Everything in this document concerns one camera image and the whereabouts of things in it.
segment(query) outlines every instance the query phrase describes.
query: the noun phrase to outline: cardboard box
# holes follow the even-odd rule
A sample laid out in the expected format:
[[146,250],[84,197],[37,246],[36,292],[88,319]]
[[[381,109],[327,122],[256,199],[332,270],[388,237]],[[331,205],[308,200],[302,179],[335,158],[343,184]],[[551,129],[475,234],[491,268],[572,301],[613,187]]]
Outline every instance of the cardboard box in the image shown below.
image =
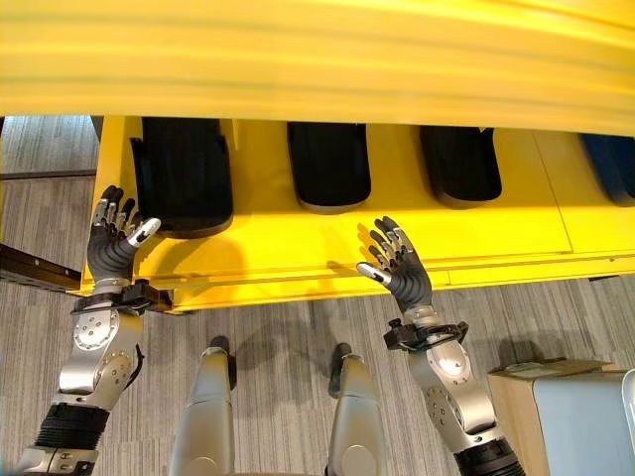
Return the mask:
[[549,476],[547,450],[534,400],[534,382],[616,368],[615,364],[595,360],[559,360],[519,364],[487,376],[496,415],[528,476]]

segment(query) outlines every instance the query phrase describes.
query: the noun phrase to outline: white bin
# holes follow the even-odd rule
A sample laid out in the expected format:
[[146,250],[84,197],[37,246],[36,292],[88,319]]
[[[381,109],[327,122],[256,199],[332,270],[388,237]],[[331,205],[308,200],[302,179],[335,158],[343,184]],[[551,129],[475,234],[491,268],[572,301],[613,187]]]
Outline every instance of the white bin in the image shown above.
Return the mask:
[[635,475],[635,370],[540,379],[551,476]]

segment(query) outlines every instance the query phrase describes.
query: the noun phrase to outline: robot finger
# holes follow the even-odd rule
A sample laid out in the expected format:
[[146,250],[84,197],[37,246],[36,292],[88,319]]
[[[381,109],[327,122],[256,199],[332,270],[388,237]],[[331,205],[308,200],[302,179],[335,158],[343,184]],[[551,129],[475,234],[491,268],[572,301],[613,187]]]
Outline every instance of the robot finger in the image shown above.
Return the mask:
[[115,220],[115,228],[120,232],[126,228],[126,222],[128,218],[130,218],[130,213],[132,209],[135,207],[134,198],[128,198],[126,202],[121,207],[121,211],[117,213],[117,219]]
[[386,255],[388,256],[388,259],[394,260],[396,258],[395,249],[384,239],[383,236],[381,236],[375,230],[370,230],[370,237],[375,240],[379,246],[382,247],[384,253],[386,253]]
[[390,228],[390,226],[388,226],[388,224],[384,223],[380,219],[376,219],[375,220],[375,226],[377,228],[379,228],[379,230],[384,235],[386,235],[386,238],[388,238],[388,241],[391,244],[391,246],[393,247],[393,249],[395,249],[397,251],[401,250],[401,243],[399,242],[399,239],[398,239],[397,235],[395,234],[395,232],[392,230],[392,228]]
[[415,251],[415,247],[413,246],[410,238],[406,235],[406,232],[401,229],[401,227],[397,224],[395,220],[390,218],[389,216],[384,216],[383,222],[386,226],[390,228],[390,230],[395,234],[397,240],[399,242],[400,248],[405,249],[408,252]]
[[128,226],[126,228],[126,235],[127,236],[132,235],[132,233],[137,229],[137,227],[140,224],[141,224],[141,213],[137,211],[134,215],[132,215],[132,219],[128,223]]
[[117,210],[119,209],[119,200],[123,196],[123,190],[121,188],[115,188],[114,192],[110,195],[108,200],[108,207],[106,208],[106,223],[113,223]]
[[384,268],[385,270],[390,269],[390,263],[386,259],[386,257],[381,253],[381,251],[379,251],[377,248],[375,248],[372,245],[368,247],[368,251],[370,251],[370,254],[375,257],[375,259],[379,262],[382,268]]
[[106,218],[106,210],[108,208],[108,202],[110,201],[110,197],[115,192],[117,187],[115,185],[110,185],[103,191],[101,194],[101,198],[97,201],[97,206],[95,207],[95,213],[92,218],[92,224],[95,226],[102,226]]
[[357,271],[366,278],[370,278],[371,280],[380,283],[386,288],[388,288],[388,285],[392,280],[392,276],[390,275],[390,273],[379,270],[370,263],[357,263]]
[[139,248],[144,241],[154,235],[160,227],[161,220],[159,218],[148,218],[128,236],[128,243],[135,248]]

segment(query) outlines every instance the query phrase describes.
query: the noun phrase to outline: yellow shelf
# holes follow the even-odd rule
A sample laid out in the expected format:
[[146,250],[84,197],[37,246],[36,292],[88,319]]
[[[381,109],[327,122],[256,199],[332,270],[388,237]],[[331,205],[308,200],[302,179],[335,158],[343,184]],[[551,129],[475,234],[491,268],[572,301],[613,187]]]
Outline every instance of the yellow shelf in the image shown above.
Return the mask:
[[[208,238],[154,239],[148,246],[152,253],[140,260],[139,276],[173,287],[180,280],[191,284],[352,275],[363,258],[358,235],[366,239],[368,234],[360,230],[383,214],[409,231],[431,266],[444,260],[460,263],[475,257],[571,250],[531,131],[497,130],[494,135],[501,197],[477,208],[452,210],[438,203],[429,189],[417,128],[370,125],[370,197],[353,211],[328,216],[298,204],[285,123],[234,121],[231,131],[237,147],[230,157],[231,227]],[[130,137],[141,137],[139,118],[106,118],[95,200],[111,183],[136,190]]]
[[[370,197],[324,216],[296,200],[284,123],[222,128],[231,145],[231,227],[195,240],[154,237],[136,263],[136,278],[175,290],[176,311],[382,293],[354,265],[371,259],[364,227],[383,214],[408,230],[436,289],[635,272],[635,208],[604,197],[575,134],[496,130],[502,195],[455,210],[429,189],[417,129],[371,124]],[[111,183],[136,195],[131,137],[142,137],[140,118],[105,118],[93,202]],[[84,270],[82,290],[91,287]]]
[[606,197],[580,135],[541,131],[535,137],[573,251],[635,249],[635,207],[616,206]]
[[[617,258],[577,257],[577,260],[567,261],[562,257],[553,256],[549,259],[555,261],[497,267],[476,266],[472,269],[448,272],[432,271],[430,275],[433,287],[440,291],[635,273],[635,252],[630,256]],[[352,298],[385,293],[387,292],[381,286],[363,277],[182,287],[175,291],[174,312],[241,304]]]
[[631,0],[30,0],[0,6],[0,114],[635,134]]

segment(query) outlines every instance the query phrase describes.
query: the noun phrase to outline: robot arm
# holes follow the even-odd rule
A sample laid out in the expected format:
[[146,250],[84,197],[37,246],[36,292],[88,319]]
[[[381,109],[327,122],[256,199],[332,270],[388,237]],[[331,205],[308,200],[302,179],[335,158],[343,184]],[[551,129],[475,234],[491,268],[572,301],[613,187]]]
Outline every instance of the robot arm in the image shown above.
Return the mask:
[[381,269],[359,263],[357,270],[386,287],[404,319],[390,321],[384,335],[389,349],[408,352],[415,382],[422,389],[426,408],[447,449],[464,476],[524,475],[496,420],[492,404],[475,381],[461,342],[467,324],[445,324],[432,303],[432,284],[406,233],[385,216],[375,220],[384,236],[371,237],[383,252],[369,251]]
[[98,202],[88,241],[92,296],[82,298],[72,333],[72,351],[60,374],[60,388],[34,445],[18,463],[17,474],[84,476],[92,473],[95,447],[110,411],[141,369],[141,313],[152,290],[131,285],[139,247],[161,226],[151,218],[128,219],[134,200],[118,211],[123,190],[110,186]]

